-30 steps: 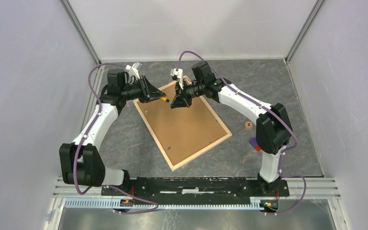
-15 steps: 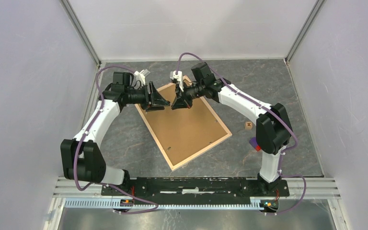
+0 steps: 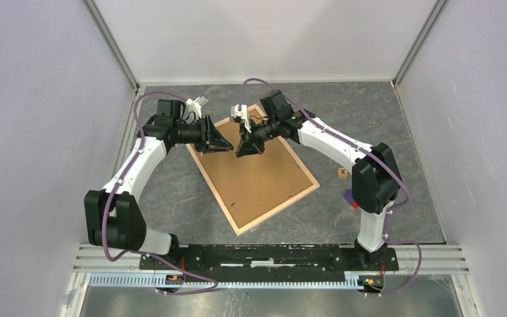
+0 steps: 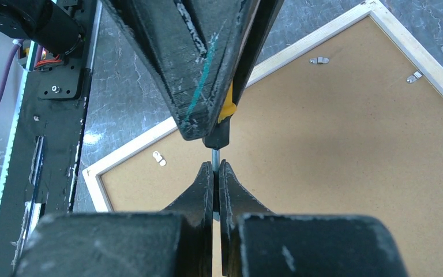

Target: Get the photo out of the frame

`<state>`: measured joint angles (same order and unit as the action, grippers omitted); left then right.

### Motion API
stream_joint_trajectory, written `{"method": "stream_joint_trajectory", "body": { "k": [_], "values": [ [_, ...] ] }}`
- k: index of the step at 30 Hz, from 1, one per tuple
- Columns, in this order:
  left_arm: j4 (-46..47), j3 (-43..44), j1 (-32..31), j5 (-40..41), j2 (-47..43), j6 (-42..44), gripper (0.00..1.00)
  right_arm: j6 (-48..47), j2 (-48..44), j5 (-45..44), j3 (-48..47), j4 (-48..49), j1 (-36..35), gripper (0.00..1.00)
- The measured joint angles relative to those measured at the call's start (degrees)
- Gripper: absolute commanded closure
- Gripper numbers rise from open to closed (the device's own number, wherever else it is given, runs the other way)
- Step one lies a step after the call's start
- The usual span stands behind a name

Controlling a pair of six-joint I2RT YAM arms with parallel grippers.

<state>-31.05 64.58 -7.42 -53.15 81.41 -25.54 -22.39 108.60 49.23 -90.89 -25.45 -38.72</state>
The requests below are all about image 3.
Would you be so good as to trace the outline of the white photo frame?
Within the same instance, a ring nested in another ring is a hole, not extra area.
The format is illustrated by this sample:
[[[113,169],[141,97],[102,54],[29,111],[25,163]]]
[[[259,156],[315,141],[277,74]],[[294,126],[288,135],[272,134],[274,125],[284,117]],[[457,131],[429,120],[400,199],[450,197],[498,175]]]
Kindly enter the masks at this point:
[[[232,230],[240,236],[319,188],[320,184],[281,137],[261,155],[199,154],[187,149]]]

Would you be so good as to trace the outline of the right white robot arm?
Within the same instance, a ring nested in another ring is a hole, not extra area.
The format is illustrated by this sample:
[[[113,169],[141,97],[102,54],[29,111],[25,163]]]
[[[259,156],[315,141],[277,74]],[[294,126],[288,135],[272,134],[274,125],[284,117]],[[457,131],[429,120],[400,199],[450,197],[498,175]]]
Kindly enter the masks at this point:
[[[355,262],[372,269],[381,262],[386,249],[386,213],[401,188],[401,175],[393,152],[385,143],[369,145],[326,125],[315,114],[293,110],[284,94],[276,89],[264,96],[261,105],[266,117],[256,123],[243,104],[230,114],[240,125],[237,157],[261,155],[265,143],[281,137],[310,147],[351,171],[351,188],[345,199],[361,209],[360,231],[355,240]]]

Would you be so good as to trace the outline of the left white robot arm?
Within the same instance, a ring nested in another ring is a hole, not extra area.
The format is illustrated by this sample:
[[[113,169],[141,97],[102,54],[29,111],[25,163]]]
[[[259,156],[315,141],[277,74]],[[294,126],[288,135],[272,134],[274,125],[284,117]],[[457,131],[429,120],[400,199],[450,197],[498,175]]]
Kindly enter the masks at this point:
[[[175,268],[181,260],[176,237],[147,226],[138,206],[139,198],[152,172],[179,144],[191,144],[202,154],[227,152],[233,145],[217,130],[201,108],[205,97],[195,100],[160,99],[137,139],[130,156],[116,175],[101,189],[84,197],[89,242],[132,252],[156,254],[165,269]]]

